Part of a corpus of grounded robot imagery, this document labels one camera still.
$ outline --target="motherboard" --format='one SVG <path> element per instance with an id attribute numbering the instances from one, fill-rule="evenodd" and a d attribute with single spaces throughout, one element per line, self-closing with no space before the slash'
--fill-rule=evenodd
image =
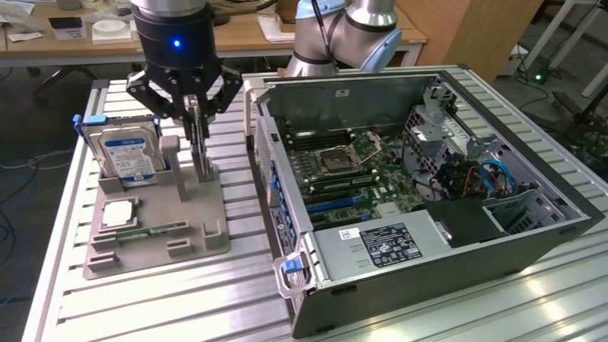
<path id="1" fill-rule="evenodd" d="M 423 202 L 391 146 L 370 130 L 294 138 L 289 145 L 314 230 L 403 214 Z"/>

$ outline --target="blue latch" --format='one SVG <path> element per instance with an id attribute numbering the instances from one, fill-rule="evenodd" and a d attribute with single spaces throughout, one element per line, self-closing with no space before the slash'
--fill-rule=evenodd
<path id="1" fill-rule="evenodd" d="M 83 119 L 85 125 L 105 125 L 107 117 L 105 115 L 90 115 Z"/>
<path id="2" fill-rule="evenodd" d="M 302 270 L 302 262 L 299 261 L 299 259 L 287 260 L 282 264 L 282 273 L 283 274 L 295 273 L 295 272 L 299 272 L 301 270 Z"/>
<path id="3" fill-rule="evenodd" d="M 71 118 L 71 123 L 74 124 L 74 131 L 83 138 L 81 121 L 82 121 L 82 115 L 75 114 Z"/>
<path id="4" fill-rule="evenodd" d="M 269 184 L 270 184 L 273 189 L 278 189 L 279 183 L 278 183 L 278 176 L 277 175 L 271 175 L 271 178 L 269 180 Z"/>

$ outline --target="blue cable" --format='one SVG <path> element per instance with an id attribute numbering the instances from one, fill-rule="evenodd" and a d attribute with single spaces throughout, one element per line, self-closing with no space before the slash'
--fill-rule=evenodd
<path id="1" fill-rule="evenodd" d="M 11 301 L 11 299 L 21 294 L 25 290 L 29 281 L 31 280 L 31 267 L 29 265 L 27 255 L 25 254 L 25 248 L 21 245 L 21 240 L 18 239 L 17 232 L 11 229 L 10 226 L 5 226 L 0 224 L 0 228 L 2 228 L 14 239 L 14 244 L 17 245 L 18 252 L 21 253 L 21 258 L 25 261 L 25 281 L 22 282 L 21 287 L 13 292 L 13 294 L 0 303 L 0 309 Z"/>
<path id="2" fill-rule="evenodd" d="M 510 191 L 514 192 L 514 179 L 510 176 L 509 168 L 506 167 L 505 164 L 502 164 L 502 162 L 499 160 L 495 160 L 495 159 L 487 159 L 479 165 L 479 175 L 481 175 L 481 178 L 483 179 L 483 184 L 487 187 L 487 189 L 494 190 L 494 187 L 491 186 L 489 180 L 486 179 L 487 174 L 486 174 L 486 171 L 483 168 L 485 165 L 493 165 L 502 170 L 503 176 L 506 176 L 506 181 L 509 182 L 509 185 L 510 185 Z"/>
<path id="3" fill-rule="evenodd" d="M 26 176 L 10 175 L 10 174 L 7 174 L 6 172 L 2 172 L 2 171 L 0 171 L 0 176 L 3 176 L 6 178 L 11 178 L 13 180 L 25 180 L 25 181 L 29 180 L 29 177 L 26 177 Z M 11 210 L 17 209 L 17 207 L 19 207 L 31 198 L 33 194 L 35 193 L 35 189 L 38 187 L 35 179 L 33 179 L 29 184 L 31 184 L 29 193 L 10 207 L 3 208 L 5 212 L 10 212 Z"/>

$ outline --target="desk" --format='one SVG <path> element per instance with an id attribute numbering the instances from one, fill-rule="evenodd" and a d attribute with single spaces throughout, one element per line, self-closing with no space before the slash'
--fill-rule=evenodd
<path id="1" fill-rule="evenodd" d="M 403 13 L 398 9 L 395 11 L 397 27 L 402 30 L 398 51 L 406 52 L 401 65 L 413 66 L 426 37 L 415 30 Z M 71 41 L 54 39 L 47 18 L 81 16 L 86 13 L 90 13 L 90 10 L 63 11 L 54 3 L 35 4 L 31 16 L 46 28 L 43 37 L 14 43 L 5 38 L 6 34 L 15 33 L 14 29 L 3 28 L 0 34 L 0 66 L 65 66 L 143 61 L 138 41 L 93 45 L 89 38 Z M 219 58 L 291 54 L 291 43 L 273 44 L 265 40 L 255 14 L 231 17 L 226 25 L 215 27 L 214 34 Z M 87 37 L 90 37 L 90 24 L 87 25 Z"/>

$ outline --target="cable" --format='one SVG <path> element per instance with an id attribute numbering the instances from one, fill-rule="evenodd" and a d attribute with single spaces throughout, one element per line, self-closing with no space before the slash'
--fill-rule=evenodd
<path id="1" fill-rule="evenodd" d="M 318 9 L 318 3 L 315 0 L 310 0 L 310 2 L 311 2 L 311 10 L 314 11 L 315 22 L 318 23 L 318 28 L 321 29 L 322 43 L 325 44 L 325 53 L 326 53 L 326 56 L 329 57 L 329 60 L 331 61 L 333 68 L 337 69 L 335 59 L 333 58 L 331 49 L 329 47 L 329 38 L 326 36 L 325 24 L 322 23 L 322 15 L 321 15 L 321 10 Z"/>
<path id="2" fill-rule="evenodd" d="M 510 191 L 514 192 L 515 185 L 514 185 L 514 179 L 513 179 L 513 177 L 510 176 L 510 173 L 509 173 L 509 168 L 506 167 L 505 164 L 502 164 L 502 162 L 499 160 L 495 160 L 495 159 L 487 159 L 479 165 L 479 174 L 481 174 L 481 178 L 483 179 L 483 184 L 487 187 L 487 189 L 489 190 L 494 190 L 494 187 L 491 186 L 491 184 L 489 183 L 489 181 L 486 179 L 486 176 L 489 174 L 487 174 L 487 171 L 483 168 L 485 165 L 493 165 L 494 167 L 497 167 L 498 169 L 502 170 L 503 175 L 506 176 L 507 182 L 510 184 Z"/>
<path id="3" fill-rule="evenodd" d="M 38 174 L 38 160 L 33 159 L 34 161 L 34 171 L 31 173 L 31 176 L 29 176 L 27 178 L 27 181 L 15 189 L 15 191 L 13 191 L 7 196 L 6 198 L 2 199 L 2 201 L 0 201 L 0 207 L 10 200 L 10 198 L 13 198 L 17 193 L 21 192 L 21 190 L 29 185 L 29 183 L 31 183 L 34 181 L 34 178 L 35 178 L 35 175 Z"/>
<path id="4" fill-rule="evenodd" d="M 7 219 L 6 214 L 1 210 L 0 210 L 0 216 L 3 219 L 5 224 L 6 224 L 6 225 L 0 225 L 0 227 L 2 227 L 2 229 L 6 229 L 10 232 L 11 237 L 13 237 L 13 242 L 14 242 L 13 246 L 14 246 L 14 244 L 17 245 L 18 253 L 21 254 L 21 258 L 22 258 L 22 260 L 25 262 L 25 280 L 22 282 L 22 285 L 13 292 L 13 294 L 0 303 L 0 309 L 1 309 L 7 303 L 10 303 L 11 299 L 18 297 L 21 292 L 25 290 L 25 288 L 26 288 L 26 286 L 27 286 L 27 284 L 29 284 L 29 282 L 31 280 L 31 266 L 29 264 L 29 259 L 27 259 L 27 254 L 25 253 L 25 248 L 22 246 L 21 240 L 18 239 L 18 234 L 14 231 L 14 228 L 13 228 L 13 226 L 10 224 L 10 220 Z"/>
<path id="5" fill-rule="evenodd" d="M 518 110 L 522 110 L 523 107 L 530 105 L 531 103 L 547 99 L 549 98 L 549 93 L 542 88 L 535 87 L 534 85 L 530 85 L 529 82 L 527 82 L 530 78 L 529 78 L 529 75 L 527 75 L 527 69 L 526 69 L 526 66 L 525 66 L 525 63 L 523 63 L 523 58 L 521 57 L 519 42 L 517 42 L 517 55 L 519 57 L 519 66 L 517 66 L 517 76 L 514 76 L 513 79 L 515 80 L 515 82 L 518 82 L 523 86 L 527 86 L 527 87 L 531 87 L 531 88 L 539 90 L 542 92 L 542 94 L 543 94 L 541 98 L 537 98 L 537 99 L 534 99 L 531 101 L 527 101 L 522 105 L 519 105 L 519 107 L 517 107 Z M 523 67 L 523 75 L 525 76 L 521 75 L 521 70 L 519 70 L 521 66 Z"/>
<path id="6" fill-rule="evenodd" d="M 257 5 L 255 11 L 261 11 L 261 10 L 266 9 L 266 8 L 270 7 L 273 4 L 275 4 L 277 1 L 278 1 L 278 0 L 269 0 L 269 1 L 266 1 L 263 4 Z"/>
<path id="7" fill-rule="evenodd" d="M 50 153 L 46 153 L 46 154 L 42 154 L 42 155 L 37 155 L 35 157 L 30 158 L 29 161 L 25 163 L 25 164 L 19 164 L 19 165 L 2 165 L 0 163 L 0 168 L 2 169 L 6 169 L 6 170 L 15 170 L 15 169 L 21 169 L 23 167 L 29 167 L 33 169 L 33 161 L 37 160 L 42 160 L 47 157 L 51 157 L 51 156 L 55 156 L 55 155 L 62 155 L 65 153 L 71 153 L 74 150 L 55 150 L 55 151 L 51 151 Z M 54 169 L 59 169 L 62 167 L 66 167 L 69 166 L 69 162 L 61 164 L 61 165 L 55 165 L 55 166 L 49 166 L 49 167 L 38 167 L 38 170 L 54 170 Z"/>
<path id="8" fill-rule="evenodd" d="M 2 211 L 0 211 L 0 215 L 6 221 L 7 217 Z M 6 225 L 0 224 L 0 227 L 2 230 L 5 230 L 7 232 L 7 237 L 10 237 L 10 246 L 7 248 L 7 253 L 6 253 L 6 255 L 3 255 L 3 258 L 1 258 L 1 260 L 0 260 L 0 266 L 1 266 L 6 262 L 7 258 L 11 255 L 11 252 L 14 251 L 14 245 L 17 243 L 17 239 L 14 236 L 14 230 L 11 229 L 10 221 L 6 221 Z"/>
<path id="9" fill-rule="evenodd" d="M 5 75 L 0 75 L 0 82 L 2 82 L 3 79 L 6 79 L 10 75 L 11 75 L 11 68 L 7 69 L 7 72 Z"/>
<path id="10" fill-rule="evenodd" d="M 2 173 L 2 172 L 0 172 L 0 176 L 11 178 L 13 180 L 25 180 L 25 182 L 27 184 L 31 184 L 31 188 L 29 190 L 29 193 L 23 196 L 23 198 L 21 198 L 21 200 L 18 202 L 15 202 L 10 207 L 3 208 L 5 212 L 10 212 L 11 210 L 14 210 L 18 206 L 21 206 L 31 198 L 33 194 L 35 193 L 35 189 L 37 189 L 38 184 L 35 182 L 35 179 L 29 181 L 30 177 L 25 177 L 25 176 L 19 176 L 19 175 L 9 175 L 7 173 Z"/>
<path id="11" fill-rule="evenodd" d="M 466 195 L 466 191 L 467 191 L 467 181 L 470 180 L 470 174 L 471 174 L 471 172 L 473 172 L 473 170 L 474 170 L 475 168 L 477 168 L 475 166 L 470 166 L 470 168 L 467 169 L 466 180 L 463 181 L 462 197 Z"/>

